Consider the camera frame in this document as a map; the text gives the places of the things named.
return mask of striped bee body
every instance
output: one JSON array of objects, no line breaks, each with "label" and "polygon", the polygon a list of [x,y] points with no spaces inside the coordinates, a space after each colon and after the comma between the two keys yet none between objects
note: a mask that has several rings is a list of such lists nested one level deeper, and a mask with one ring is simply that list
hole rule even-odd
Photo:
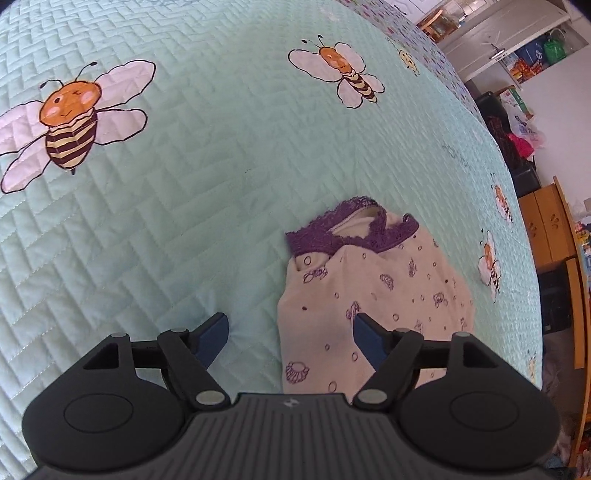
[{"label": "striped bee body", "polygon": [[378,98],[375,96],[374,91],[359,73],[353,71],[349,74],[343,74],[343,77],[368,102],[377,103]]},{"label": "striped bee body", "polygon": [[96,138],[98,118],[91,108],[69,123],[51,127],[46,136],[46,149],[50,159],[64,170],[72,170],[88,155]]},{"label": "striped bee body", "polygon": [[495,290],[499,291],[501,289],[501,276],[496,270],[496,262],[493,264],[493,268],[491,270],[491,283],[495,286]]}]

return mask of pink cheek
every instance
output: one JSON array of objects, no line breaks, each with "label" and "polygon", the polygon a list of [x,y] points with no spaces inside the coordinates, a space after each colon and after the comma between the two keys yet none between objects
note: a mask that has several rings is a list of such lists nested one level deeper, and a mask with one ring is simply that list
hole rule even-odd
[{"label": "pink cheek", "polygon": [[52,106],[47,112],[46,112],[46,116],[56,116],[58,113],[60,113],[60,108],[58,106]]},{"label": "pink cheek", "polygon": [[94,92],[85,92],[80,97],[80,101],[82,103],[92,103],[95,101],[95,99],[96,99],[96,95]]}]

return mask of mint green quilt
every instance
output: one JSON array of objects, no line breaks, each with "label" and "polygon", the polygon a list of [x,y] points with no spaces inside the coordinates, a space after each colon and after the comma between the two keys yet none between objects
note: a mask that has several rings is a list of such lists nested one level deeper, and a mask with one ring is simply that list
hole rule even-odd
[{"label": "mint green quilt", "polygon": [[471,288],[476,334],[540,384],[511,178],[410,50],[334,0],[22,0],[0,15],[0,479],[34,466],[28,403],[112,332],[225,312],[210,372],[232,395],[279,391],[284,233],[353,196],[428,228]]}]

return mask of plastic bag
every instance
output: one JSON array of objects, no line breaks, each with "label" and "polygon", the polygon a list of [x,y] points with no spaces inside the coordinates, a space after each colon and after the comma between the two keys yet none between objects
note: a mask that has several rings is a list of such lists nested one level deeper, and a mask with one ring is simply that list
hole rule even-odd
[{"label": "plastic bag", "polygon": [[511,131],[518,137],[527,140],[534,150],[537,150],[545,142],[545,136],[533,124],[533,121],[527,121],[525,114],[518,108],[503,102],[503,107],[509,116],[509,125]]}]

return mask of bee wing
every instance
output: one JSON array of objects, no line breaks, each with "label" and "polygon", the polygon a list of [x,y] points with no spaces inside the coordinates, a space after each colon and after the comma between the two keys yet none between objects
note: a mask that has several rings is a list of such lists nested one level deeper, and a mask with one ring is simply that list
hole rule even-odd
[{"label": "bee wing", "polygon": [[142,93],[154,78],[156,65],[151,61],[133,60],[110,69],[95,80],[101,95],[97,110],[123,105]]},{"label": "bee wing", "polygon": [[357,73],[361,73],[365,70],[365,62],[350,45],[339,42],[335,45],[335,50],[337,53],[345,57],[345,60],[349,62],[349,65],[351,65]]},{"label": "bee wing", "polygon": [[127,140],[141,132],[148,122],[143,110],[109,109],[97,112],[96,116],[95,143],[99,145]]},{"label": "bee wing", "polygon": [[484,256],[480,257],[478,260],[478,271],[480,272],[480,279],[484,285],[491,284],[491,271],[488,269],[488,265],[486,265],[486,258]]},{"label": "bee wing", "polygon": [[34,100],[0,116],[0,155],[16,153],[47,132],[39,121],[42,106],[43,102]]},{"label": "bee wing", "polygon": [[0,189],[3,193],[23,190],[32,180],[41,176],[49,162],[45,138],[38,138],[8,166],[0,181]]},{"label": "bee wing", "polygon": [[495,260],[494,263],[492,264],[492,268],[496,272],[496,276],[498,278],[500,278],[501,277],[501,262],[499,262],[498,260]]},{"label": "bee wing", "polygon": [[347,80],[339,83],[336,94],[347,108],[357,108],[361,106],[361,102],[363,101],[361,94]]},{"label": "bee wing", "polygon": [[385,88],[384,88],[384,84],[382,82],[380,82],[376,77],[374,77],[373,75],[368,75],[367,73],[364,73],[361,78],[363,80],[365,80],[369,86],[371,87],[371,89],[375,92],[375,93],[383,93]]},{"label": "bee wing", "polygon": [[499,211],[501,216],[505,218],[507,216],[507,212],[505,211],[505,207],[503,207],[503,203],[501,202],[500,198],[495,196],[496,200],[496,209]]},{"label": "bee wing", "polygon": [[337,69],[331,67],[317,53],[307,50],[292,50],[287,59],[291,64],[315,79],[325,82],[338,82],[343,76]]}]

